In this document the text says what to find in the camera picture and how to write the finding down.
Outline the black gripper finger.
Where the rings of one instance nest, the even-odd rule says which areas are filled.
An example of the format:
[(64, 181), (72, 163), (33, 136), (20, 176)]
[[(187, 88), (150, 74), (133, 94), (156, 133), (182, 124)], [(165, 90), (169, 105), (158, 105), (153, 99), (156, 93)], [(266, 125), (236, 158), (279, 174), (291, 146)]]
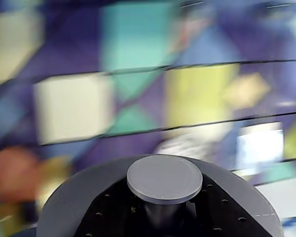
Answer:
[(93, 199), (74, 236), (151, 236), (144, 203), (130, 191), (126, 178), (113, 183)]
[(223, 179), (203, 174), (194, 197), (196, 237), (272, 237), (274, 208), (251, 184), (226, 172)]

